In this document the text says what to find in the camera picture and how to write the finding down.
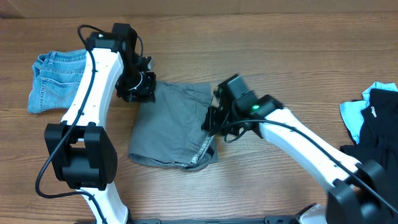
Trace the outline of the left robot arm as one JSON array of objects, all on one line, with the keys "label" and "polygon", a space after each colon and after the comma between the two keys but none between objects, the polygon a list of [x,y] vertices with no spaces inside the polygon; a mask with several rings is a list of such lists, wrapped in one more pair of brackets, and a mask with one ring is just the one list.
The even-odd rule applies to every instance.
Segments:
[{"label": "left robot arm", "polygon": [[118,155],[105,126],[112,95],[127,103],[155,101],[152,58],[136,53],[142,39],[129,24],[115,23],[111,32],[94,27],[81,41],[85,71],[61,122],[45,129],[49,157],[35,191],[43,198],[81,195],[95,223],[132,223],[114,183]]}]

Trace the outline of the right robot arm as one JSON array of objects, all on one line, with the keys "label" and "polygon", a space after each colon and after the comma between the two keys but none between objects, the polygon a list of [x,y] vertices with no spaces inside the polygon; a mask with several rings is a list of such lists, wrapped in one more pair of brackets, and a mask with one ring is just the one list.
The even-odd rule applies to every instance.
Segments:
[{"label": "right robot arm", "polygon": [[360,162],[334,148],[303,125],[279,100],[259,98],[235,74],[214,91],[218,106],[209,106],[202,129],[210,136],[247,131],[286,152],[322,187],[327,204],[303,209],[291,223],[389,223],[397,206],[381,165]]}]

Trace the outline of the grey shorts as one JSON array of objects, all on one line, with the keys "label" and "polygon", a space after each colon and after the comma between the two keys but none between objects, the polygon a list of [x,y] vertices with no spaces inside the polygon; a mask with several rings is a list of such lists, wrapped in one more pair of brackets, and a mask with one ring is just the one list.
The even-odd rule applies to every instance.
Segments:
[{"label": "grey shorts", "polygon": [[215,138],[201,128],[212,100],[209,83],[158,81],[155,102],[140,105],[129,143],[130,159],[190,172],[217,163]]}]

